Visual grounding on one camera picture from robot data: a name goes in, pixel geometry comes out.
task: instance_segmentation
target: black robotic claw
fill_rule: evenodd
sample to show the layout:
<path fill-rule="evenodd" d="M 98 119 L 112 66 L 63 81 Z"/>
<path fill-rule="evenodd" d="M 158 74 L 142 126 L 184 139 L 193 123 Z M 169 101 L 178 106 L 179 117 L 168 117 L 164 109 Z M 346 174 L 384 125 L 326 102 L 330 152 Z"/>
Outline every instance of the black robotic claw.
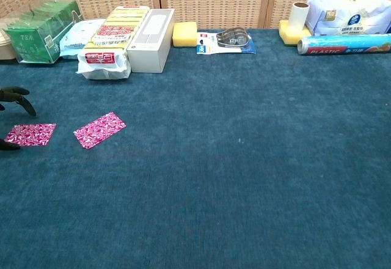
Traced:
<path fill-rule="evenodd" d="M 30 92 L 22 87 L 3 87 L 0 89 L 0 101 L 3 102 L 16 102 L 21 105 L 24 110 L 27 111 L 31 116 L 36 116 L 34 107 L 30 104 L 29 100 L 27 100 L 24 95 L 28 95 Z M 0 111 L 3 111 L 5 108 L 2 104 L 0 104 Z M 5 142 L 5 140 L 0 139 L 0 150 L 8 151 L 8 150 L 18 150 L 20 146 L 18 144 L 14 144 L 12 142 Z"/>

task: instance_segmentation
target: sponge pack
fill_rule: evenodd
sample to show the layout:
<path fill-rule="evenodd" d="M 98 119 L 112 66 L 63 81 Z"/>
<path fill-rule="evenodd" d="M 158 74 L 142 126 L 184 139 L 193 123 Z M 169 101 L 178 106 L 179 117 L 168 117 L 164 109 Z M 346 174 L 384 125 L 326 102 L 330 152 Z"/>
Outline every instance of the sponge pack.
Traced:
<path fill-rule="evenodd" d="M 172 33 L 174 47 L 196 47 L 197 46 L 197 23 L 187 21 L 175 23 Z"/>

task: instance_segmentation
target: pink patterned card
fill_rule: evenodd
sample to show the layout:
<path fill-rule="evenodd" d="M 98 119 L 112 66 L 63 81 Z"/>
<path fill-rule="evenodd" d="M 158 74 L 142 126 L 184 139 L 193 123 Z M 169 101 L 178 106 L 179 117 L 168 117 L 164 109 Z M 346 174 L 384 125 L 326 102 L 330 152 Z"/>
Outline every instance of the pink patterned card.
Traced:
<path fill-rule="evenodd" d="M 124 127 L 126 125 L 122 120 L 113 112 L 110 112 L 73 133 L 85 149 L 91 149 Z"/>
<path fill-rule="evenodd" d="M 55 123 L 15 125 L 5 138 L 19 146 L 45 146 L 54 129 Z"/>

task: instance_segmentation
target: roll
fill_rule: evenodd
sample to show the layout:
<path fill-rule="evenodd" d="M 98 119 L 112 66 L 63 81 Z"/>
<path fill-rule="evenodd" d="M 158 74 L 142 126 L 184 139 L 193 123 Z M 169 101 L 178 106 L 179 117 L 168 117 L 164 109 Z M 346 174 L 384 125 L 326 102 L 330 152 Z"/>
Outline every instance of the roll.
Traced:
<path fill-rule="evenodd" d="M 391 34 L 320 35 L 300 39 L 300 55 L 380 53 L 391 50 Z"/>
<path fill-rule="evenodd" d="M 310 6 L 304 2 L 295 2 L 292 4 L 291 14 L 288 20 L 288 31 L 295 34 L 303 30 L 309 9 Z"/>

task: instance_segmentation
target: yellow sponge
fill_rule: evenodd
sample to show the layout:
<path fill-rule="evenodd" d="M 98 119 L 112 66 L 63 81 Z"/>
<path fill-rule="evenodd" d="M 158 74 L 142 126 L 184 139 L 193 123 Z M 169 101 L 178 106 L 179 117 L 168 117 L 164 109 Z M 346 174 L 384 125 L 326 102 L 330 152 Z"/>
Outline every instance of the yellow sponge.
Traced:
<path fill-rule="evenodd" d="M 292 34 L 288 31 L 288 20 L 280 20 L 279 34 L 284 44 L 286 45 L 297 45 L 301 38 L 311 35 L 306 26 L 304 26 L 301 32 Z"/>
<path fill-rule="evenodd" d="M 172 43 L 174 47 L 196 47 L 197 23 L 195 21 L 175 23 L 172 33 Z"/>

